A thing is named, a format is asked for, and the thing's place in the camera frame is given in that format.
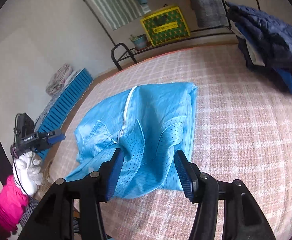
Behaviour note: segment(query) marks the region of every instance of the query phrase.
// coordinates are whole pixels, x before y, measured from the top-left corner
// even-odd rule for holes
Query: metal screw
[[[98,172],[98,171],[92,171],[92,172],[90,173],[90,176],[91,176],[92,178],[97,178],[97,177],[99,176],[99,172]]]
[[[201,174],[199,174],[199,176],[202,178],[202,179],[207,179],[209,178],[209,175],[205,172],[202,172]]]
[[[235,184],[237,186],[241,186],[242,185],[242,181],[240,179],[235,179],[234,182],[235,182]]]
[[[55,183],[56,183],[57,185],[61,185],[61,184],[64,183],[64,179],[63,179],[63,178],[59,178],[59,179],[57,179],[57,180],[55,181]]]

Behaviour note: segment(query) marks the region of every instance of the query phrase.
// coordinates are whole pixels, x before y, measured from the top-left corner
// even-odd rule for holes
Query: blue slatted panel
[[[89,87],[93,78],[84,68],[68,85],[64,92],[51,107],[47,116],[40,125],[39,132],[48,132],[61,128],[67,114]],[[41,151],[38,155],[44,160],[49,150]]]

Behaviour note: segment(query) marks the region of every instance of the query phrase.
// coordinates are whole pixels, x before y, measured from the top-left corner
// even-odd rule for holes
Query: potted plant
[[[134,36],[131,34],[129,39],[135,45],[135,48],[137,50],[144,49],[149,45],[146,34],[142,34],[139,36]]]

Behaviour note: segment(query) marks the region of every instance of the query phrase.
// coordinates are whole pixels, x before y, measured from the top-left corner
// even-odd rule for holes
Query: yellow box
[[[175,5],[146,14],[140,21],[153,46],[190,36],[182,12]]]

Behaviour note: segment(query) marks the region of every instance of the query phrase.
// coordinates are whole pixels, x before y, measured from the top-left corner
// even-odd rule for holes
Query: gloved hand
[[[18,159],[14,159],[14,162],[17,170],[16,174],[15,168],[13,167],[16,186],[19,187],[25,195],[27,193],[28,195],[33,196],[43,180],[43,174],[41,173],[40,167],[41,159],[36,156],[35,153],[27,152],[21,155]]]

